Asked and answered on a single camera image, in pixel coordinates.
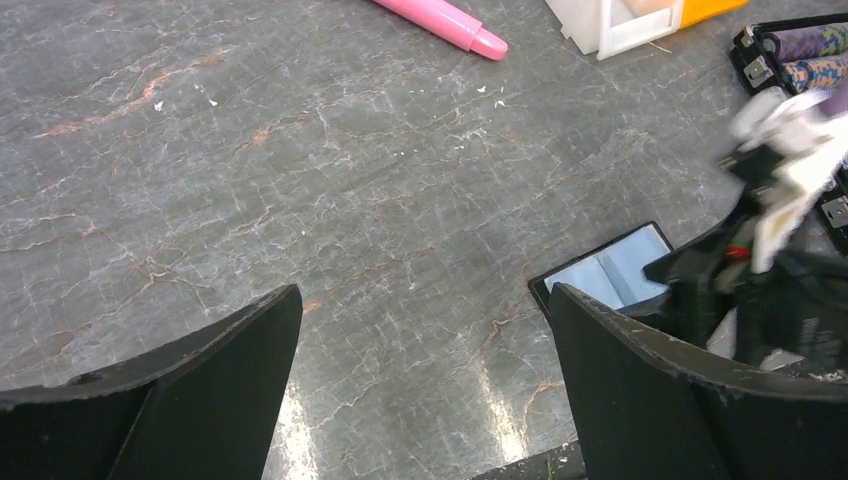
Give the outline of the black leather card holder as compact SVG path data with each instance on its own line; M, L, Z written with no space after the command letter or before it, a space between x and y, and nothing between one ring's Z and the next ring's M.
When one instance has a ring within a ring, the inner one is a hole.
M646 222L530 279L528 288L545 317L550 316L548 302L557 283L575 287L618 310L668 290L647 279L643 269L671 251L672 245L659 225Z

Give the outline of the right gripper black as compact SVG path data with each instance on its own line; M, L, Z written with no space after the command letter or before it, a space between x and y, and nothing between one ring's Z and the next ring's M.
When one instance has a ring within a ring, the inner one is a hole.
M788 248L766 273L753 270L750 214L732 213L643 272L667 286L644 323L707 347L734 314L732 359L759 367L776 350L800 357L801 372L847 378L847 262Z

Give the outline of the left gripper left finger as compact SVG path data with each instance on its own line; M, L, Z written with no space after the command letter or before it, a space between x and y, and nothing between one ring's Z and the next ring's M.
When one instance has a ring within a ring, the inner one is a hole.
M294 285L126 361L1 395L5 479L258 479L303 314Z

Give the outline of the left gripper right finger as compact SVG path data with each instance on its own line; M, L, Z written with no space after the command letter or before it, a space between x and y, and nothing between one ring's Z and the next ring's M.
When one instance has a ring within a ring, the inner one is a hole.
M549 325L591 479L843 479L847 388L714 355L565 284Z

